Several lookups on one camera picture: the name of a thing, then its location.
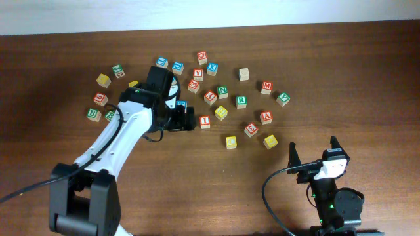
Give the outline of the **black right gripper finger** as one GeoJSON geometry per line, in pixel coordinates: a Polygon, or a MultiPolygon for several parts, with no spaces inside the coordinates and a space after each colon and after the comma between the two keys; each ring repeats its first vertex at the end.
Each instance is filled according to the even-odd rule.
{"type": "Polygon", "coordinates": [[[298,173],[302,165],[295,146],[296,143],[289,143],[289,160],[286,171],[288,174],[298,173]]]}
{"type": "Polygon", "coordinates": [[[342,149],[342,147],[341,147],[338,139],[336,138],[336,136],[331,136],[330,144],[331,144],[332,149],[342,149]]]}

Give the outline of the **red letter I block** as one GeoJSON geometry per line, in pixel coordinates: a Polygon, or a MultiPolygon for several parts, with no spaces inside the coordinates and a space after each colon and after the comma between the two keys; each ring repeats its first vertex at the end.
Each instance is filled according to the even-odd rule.
{"type": "Polygon", "coordinates": [[[199,124],[201,129],[207,129],[211,127],[210,116],[200,116],[199,124]]]}

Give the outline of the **yellow letter C block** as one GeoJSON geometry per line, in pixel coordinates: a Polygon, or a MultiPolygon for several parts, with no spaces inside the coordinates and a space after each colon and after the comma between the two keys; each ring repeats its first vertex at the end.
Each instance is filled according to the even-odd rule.
{"type": "Polygon", "coordinates": [[[226,137],[226,148],[227,149],[235,149],[237,148],[237,140],[235,136],[228,136],[226,137]]]}

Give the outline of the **green letter R block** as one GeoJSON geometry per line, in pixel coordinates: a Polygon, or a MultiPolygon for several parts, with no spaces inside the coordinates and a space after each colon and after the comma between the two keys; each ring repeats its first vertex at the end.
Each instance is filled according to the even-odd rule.
{"type": "Polygon", "coordinates": [[[247,97],[246,96],[237,96],[236,97],[236,107],[238,109],[244,109],[247,107],[247,97]]]}

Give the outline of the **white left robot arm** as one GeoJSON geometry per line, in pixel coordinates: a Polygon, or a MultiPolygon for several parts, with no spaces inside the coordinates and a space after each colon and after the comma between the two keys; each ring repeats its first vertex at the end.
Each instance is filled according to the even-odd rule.
{"type": "Polygon", "coordinates": [[[121,93],[115,115],[73,164],[58,163],[49,188],[49,229],[61,235],[128,235],[122,225],[117,179],[136,143],[149,133],[191,131],[194,109],[177,102],[180,83],[151,66],[145,83],[121,93]]]}

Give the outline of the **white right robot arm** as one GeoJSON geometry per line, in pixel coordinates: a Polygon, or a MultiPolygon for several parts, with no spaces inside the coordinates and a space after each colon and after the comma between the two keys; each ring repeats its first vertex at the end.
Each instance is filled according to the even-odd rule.
{"type": "Polygon", "coordinates": [[[289,143],[288,174],[297,175],[298,184],[308,184],[314,194],[319,226],[310,228],[311,235],[355,235],[361,224],[364,195],[355,189],[338,188],[336,179],[343,176],[350,157],[335,136],[330,138],[331,148],[322,157],[302,164],[295,143],[289,143]]]}

